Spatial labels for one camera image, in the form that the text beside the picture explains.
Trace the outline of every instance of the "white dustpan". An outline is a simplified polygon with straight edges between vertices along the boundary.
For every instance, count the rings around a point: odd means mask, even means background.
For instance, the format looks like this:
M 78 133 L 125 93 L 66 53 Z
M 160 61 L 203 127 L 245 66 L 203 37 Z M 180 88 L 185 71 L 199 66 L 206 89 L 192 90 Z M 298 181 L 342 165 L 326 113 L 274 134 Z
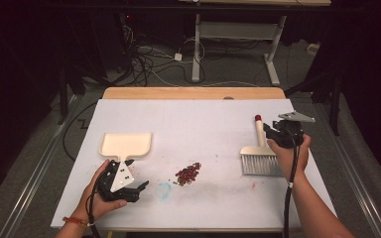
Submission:
M 137 134 L 104 134 L 100 145 L 100 154 L 116 157 L 119 168 L 110 188 L 111 192 L 130 184 L 134 178 L 125 161 L 146 156 L 151 148 L 151 133 Z

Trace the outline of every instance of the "hand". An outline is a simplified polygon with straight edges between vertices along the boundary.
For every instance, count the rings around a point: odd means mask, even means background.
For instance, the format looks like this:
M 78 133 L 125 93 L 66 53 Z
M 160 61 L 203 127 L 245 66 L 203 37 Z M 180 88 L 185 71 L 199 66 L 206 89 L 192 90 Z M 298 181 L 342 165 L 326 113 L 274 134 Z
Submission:
M 311 144 L 311 137 L 308 135 L 303 136 L 303 143 L 300 146 L 298 166 L 296 169 L 297 174 L 303 174 L 305 172 L 306 165 L 309 158 L 309 146 Z M 284 177 L 289 180 L 290 173 L 292 171 L 292 164 L 294 158 L 294 149 L 287 149 L 280 147 L 274 140 L 269 139 L 267 141 L 271 150 L 277 155 L 278 164 L 284 173 Z
M 82 193 L 82 197 L 79 200 L 79 204 L 76 208 L 76 210 L 72 213 L 72 216 L 79 218 L 81 220 L 84 220 L 88 223 L 88 215 L 85 210 L 85 206 L 88 207 L 87 199 L 92 194 L 92 188 L 97 181 L 98 176 L 106 169 L 107 165 L 109 164 L 109 160 L 106 160 L 100 168 L 95 172 L 94 176 L 91 179 L 90 184 L 85 188 L 84 192 Z M 114 200 L 114 201 L 104 201 L 101 196 L 96 193 L 94 195 L 94 202 L 92 204 L 92 215 L 94 216 L 94 220 L 96 221 L 98 218 L 103 216 L 105 213 L 110 212 L 115 209 L 119 209 L 121 207 L 126 206 L 127 201 L 120 199 L 120 200 Z

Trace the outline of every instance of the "gray carpet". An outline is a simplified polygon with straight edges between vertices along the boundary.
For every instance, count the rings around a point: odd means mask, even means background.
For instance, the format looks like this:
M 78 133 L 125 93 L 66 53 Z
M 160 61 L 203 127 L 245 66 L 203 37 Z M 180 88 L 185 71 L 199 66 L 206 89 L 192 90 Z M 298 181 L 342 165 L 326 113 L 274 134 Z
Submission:
M 274 64 L 281 80 L 280 87 L 283 89 L 304 80 L 314 59 L 306 54 L 307 45 L 305 42 L 300 42 L 291 47 L 279 46 Z M 154 48 L 169 56 L 175 52 L 163 46 Z M 218 57 L 219 53 L 206 52 L 205 59 L 202 60 L 205 73 L 205 81 L 202 85 L 221 83 L 213 86 L 250 86 L 242 83 L 244 82 L 257 86 L 271 86 L 261 58 L 268 48 L 267 43 L 261 43 L 253 50 L 236 50 L 222 59 L 209 59 Z M 168 61 L 168 59 L 152 59 L 157 64 Z M 191 65 L 183 63 L 181 65 L 185 69 L 187 79 L 190 79 Z M 153 71 L 161 70 L 164 67 L 153 68 Z M 109 72 L 110 77 L 116 77 L 117 74 L 114 70 Z M 102 95 L 103 87 L 92 83 L 90 79 L 86 79 L 85 83 L 87 85 L 86 93 L 84 96 L 74 98 L 71 108 L 75 108 L 75 110 L 71 110 L 70 115 L 76 115 Z M 157 76 L 152 74 L 148 78 L 148 86 L 171 86 L 169 84 L 191 85 L 184 81 L 183 70 L 179 67 L 167 68 L 157 72 Z M 317 118 L 317 122 L 314 124 L 304 124 L 304 130 L 313 137 L 312 153 L 338 217 L 357 237 L 381 237 L 381 225 L 377 229 L 373 225 L 376 223 L 376 219 L 381 221 L 381 168 L 362 140 L 361 133 L 350 117 L 344 98 L 341 98 L 338 118 L 339 137 L 333 136 L 329 131 L 326 121 L 328 105 L 312 104 L 308 93 L 296 93 L 291 96 L 291 100 L 297 111 Z M 58 108 L 56 99 L 55 110 L 31 135 L 30 141 L 0 187 L 0 233 L 4 229 L 1 237 L 54 237 L 58 232 L 51 228 L 50 224 L 73 165 L 73 161 L 64 151 L 61 139 L 55 144 L 51 153 L 44 154 L 56 130 L 61 129 L 61 126 L 58 125 L 60 119 Z M 85 125 L 87 125 L 92 117 L 92 112 L 93 107 L 85 110 L 78 119 L 84 119 Z M 86 129 L 81 129 L 81 122 L 77 120 L 73 121 L 66 132 L 66 148 L 74 157 L 85 133 Z M 348 157 L 356 167 L 355 178 L 347 169 L 347 164 L 344 162 L 345 157 Z M 35 180 L 37 189 L 34 188 L 35 186 L 30 186 L 32 189 L 28 190 L 31 194 L 29 197 L 32 199 L 27 200 L 24 206 L 17 205 L 18 199 L 23 194 L 23 188 L 27 184 L 32 184 L 29 179 L 34 174 L 42 176 L 38 176 Z M 364 194 L 356 191 L 358 183 L 352 181 L 356 178 L 360 178 L 360 183 L 366 189 L 366 195 L 371 198 L 371 204 L 374 205 L 377 212 L 373 214 L 378 214 L 377 217 L 370 216 L 365 211 L 364 204 L 370 204 L 370 201 L 364 202 L 361 198 L 364 197 L 362 196 Z M 15 217 L 15 215 L 18 215 L 19 218 L 12 219 L 6 225 L 8 217 Z M 142 234 L 129 234 L 128 237 L 140 237 L 139 235 Z M 222 237 L 232 236 L 230 234 L 222 235 Z M 124 234 L 115 235 L 115 237 L 123 236 Z M 175 234 L 174 236 L 200 237 L 203 234 Z M 141 237 L 151 237 L 151 234 L 144 234 Z M 220 236 L 206 234 L 206 237 Z M 259 237 L 276 237 L 276 235 L 264 234 Z M 296 234 L 294 237 L 303 237 L 303 235 Z

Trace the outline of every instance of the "brush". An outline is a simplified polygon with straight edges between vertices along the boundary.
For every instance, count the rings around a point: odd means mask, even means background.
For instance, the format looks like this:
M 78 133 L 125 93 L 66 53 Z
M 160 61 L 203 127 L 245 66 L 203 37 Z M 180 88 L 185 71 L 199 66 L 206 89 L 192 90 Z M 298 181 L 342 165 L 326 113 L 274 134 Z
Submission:
M 240 151 L 243 174 L 246 176 L 281 177 L 283 173 L 277 162 L 277 156 L 268 147 L 264 134 L 264 123 L 260 115 L 255 116 L 259 147 L 243 147 Z

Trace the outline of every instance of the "dustpan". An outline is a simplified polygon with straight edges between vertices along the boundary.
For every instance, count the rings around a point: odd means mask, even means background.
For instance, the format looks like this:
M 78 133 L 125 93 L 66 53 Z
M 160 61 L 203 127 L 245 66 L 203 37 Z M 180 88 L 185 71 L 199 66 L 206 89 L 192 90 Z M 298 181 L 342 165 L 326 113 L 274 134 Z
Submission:
M 134 178 L 125 161 L 146 156 L 151 148 L 151 133 L 104 134 L 100 145 L 100 154 L 116 157 L 119 163 L 116 176 L 110 188 L 111 192 L 132 183 Z
M 277 156 L 266 147 L 265 133 L 261 116 L 256 115 L 256 132 L 259 147 L 243 147 L 240 150 L 243 174 L 246 176 L 282 177 Z

